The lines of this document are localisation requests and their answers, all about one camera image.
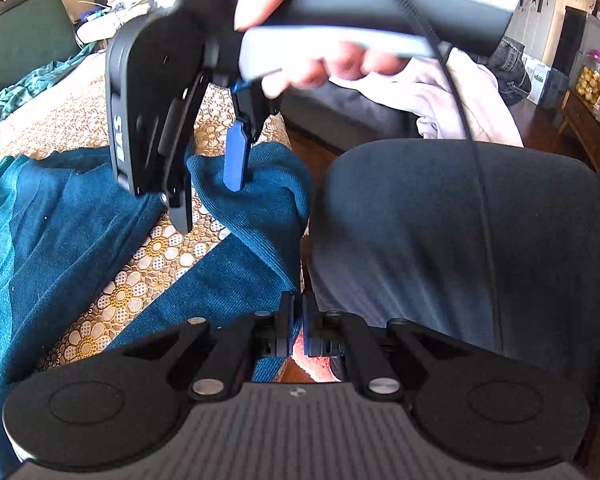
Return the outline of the floral lace tablecloth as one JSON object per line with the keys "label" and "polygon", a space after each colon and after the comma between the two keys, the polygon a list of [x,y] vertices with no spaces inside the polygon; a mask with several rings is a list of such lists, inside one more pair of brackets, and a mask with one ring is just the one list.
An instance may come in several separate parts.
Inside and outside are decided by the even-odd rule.
{"label": "floral lace tablecloth", "polygon": [[105,58],[93,52],[0,122],[0,374],[17,335],[21,373],[53,344],[68,362],[105,348],[148,304],[152,278],[206,254],[183,240],[158,197],[114,183]]}

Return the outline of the teal plaid blanket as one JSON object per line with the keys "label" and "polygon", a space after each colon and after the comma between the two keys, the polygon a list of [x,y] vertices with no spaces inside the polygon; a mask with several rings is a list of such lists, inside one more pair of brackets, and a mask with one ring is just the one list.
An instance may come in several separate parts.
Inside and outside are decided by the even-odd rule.
{"label": "teal plaid blanket", "polygon": [[32,70],[14,84],[0,89],[0,122],[23,107],[42,92],[52,88],[75,70],[94,52],[96,44],[92,42],[65,61],[53,61]]}

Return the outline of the jar of golden chocolates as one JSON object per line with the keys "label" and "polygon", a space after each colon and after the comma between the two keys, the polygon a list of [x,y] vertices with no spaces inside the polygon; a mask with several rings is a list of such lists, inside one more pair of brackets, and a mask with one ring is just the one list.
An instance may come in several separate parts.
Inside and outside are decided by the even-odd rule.
{"label": "jar of golden chocolates", "polygon": [[600,97],[600,50],[589,50],[583,55],[576,91],[591,105],[597,103]]}

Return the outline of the person's dark trousers leg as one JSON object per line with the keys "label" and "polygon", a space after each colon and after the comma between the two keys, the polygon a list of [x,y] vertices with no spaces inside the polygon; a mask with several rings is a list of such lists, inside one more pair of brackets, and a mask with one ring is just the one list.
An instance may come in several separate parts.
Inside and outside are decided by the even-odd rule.
{"label": "person's dark trousers leg", "polygon": [[329,167],[310,237],[322,309],[407,318],[600,402],[600,170],[483,142],[367,143]]}

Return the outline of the teal blue knit sweater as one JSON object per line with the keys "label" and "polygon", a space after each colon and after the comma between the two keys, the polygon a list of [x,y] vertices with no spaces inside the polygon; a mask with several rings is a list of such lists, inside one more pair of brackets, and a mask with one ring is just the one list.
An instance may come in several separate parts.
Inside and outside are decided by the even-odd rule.
{"label": "teal blue knit sweater", "polygon": [[[187,162],[198,198],[227,229],[218,246],[116,338],[161,332],[193,316],[225,326],[273,311],[299,286],[300,240],[313,181],[301,159],[275,142],[255,146],[238,192],[219,157]],[[0,479],[18,465],[2,406],[38,361],[134,255],[163,213],[158,197],[135,198],[114,183],[106,148],[0,162]]]}

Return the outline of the dark green sofa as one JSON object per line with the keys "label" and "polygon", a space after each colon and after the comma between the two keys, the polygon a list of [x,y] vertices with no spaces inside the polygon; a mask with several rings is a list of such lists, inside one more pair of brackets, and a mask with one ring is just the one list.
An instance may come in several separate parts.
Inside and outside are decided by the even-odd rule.
{"label": "dark green sofa", "polygon": [[0,16],[0,89],[79,52],[62,0],[30,0]]}

